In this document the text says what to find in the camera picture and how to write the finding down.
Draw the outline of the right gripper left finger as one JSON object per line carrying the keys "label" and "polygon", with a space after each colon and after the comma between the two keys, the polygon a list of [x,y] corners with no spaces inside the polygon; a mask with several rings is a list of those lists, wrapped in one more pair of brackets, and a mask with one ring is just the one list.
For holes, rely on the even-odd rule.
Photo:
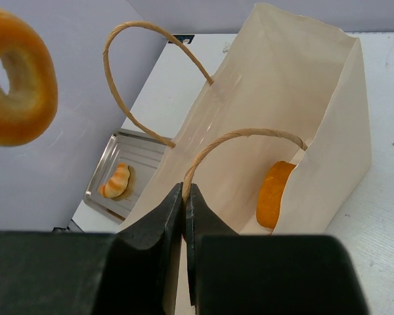
{"label": "right gripper left finger", "polygon": [[0,314],[173,314],[181,193],[117,234],[0,231]]}

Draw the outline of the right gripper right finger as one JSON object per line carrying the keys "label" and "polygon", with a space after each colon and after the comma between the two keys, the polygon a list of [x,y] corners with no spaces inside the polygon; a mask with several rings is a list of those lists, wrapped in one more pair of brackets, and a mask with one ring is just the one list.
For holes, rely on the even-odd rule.
{"label": "right gripper right finger", "polygon": [[368,314],[351,258],[327,235],[240,235],[192,185],[185,240],[198,314]]}

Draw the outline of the sesame twisted bread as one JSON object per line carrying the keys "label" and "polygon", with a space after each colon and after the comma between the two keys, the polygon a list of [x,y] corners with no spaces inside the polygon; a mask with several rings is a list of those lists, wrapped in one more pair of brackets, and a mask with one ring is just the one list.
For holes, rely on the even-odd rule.
{"label": "sesame twisted bread", "polygon": [[255,213],[259,225],[274,229],[280,214],[282,195],[287,180],[296,165],[286,161],[276,162],[268,171],[261,185]]}

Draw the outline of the fake croissant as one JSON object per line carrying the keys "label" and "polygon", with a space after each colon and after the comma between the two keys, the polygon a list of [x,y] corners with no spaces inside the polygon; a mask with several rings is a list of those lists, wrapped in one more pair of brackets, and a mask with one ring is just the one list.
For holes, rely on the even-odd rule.
{"label": "fake croissant", "polygon": [[127,189],[130,178],[131,172],[128,165],[125,163],[119,163],[114,174],[106,183],[99,187],[98,192],[104,198],[119,197]]}

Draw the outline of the plain orange donut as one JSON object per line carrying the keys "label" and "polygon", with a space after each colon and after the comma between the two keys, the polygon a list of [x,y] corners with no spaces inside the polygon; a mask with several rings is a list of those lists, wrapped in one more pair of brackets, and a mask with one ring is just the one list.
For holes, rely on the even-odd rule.
{"label": "plain orange donut", "polygon": [[35,140],[57,108],[55,68],[45,43],[29,24],[0,8],[0,146]]}

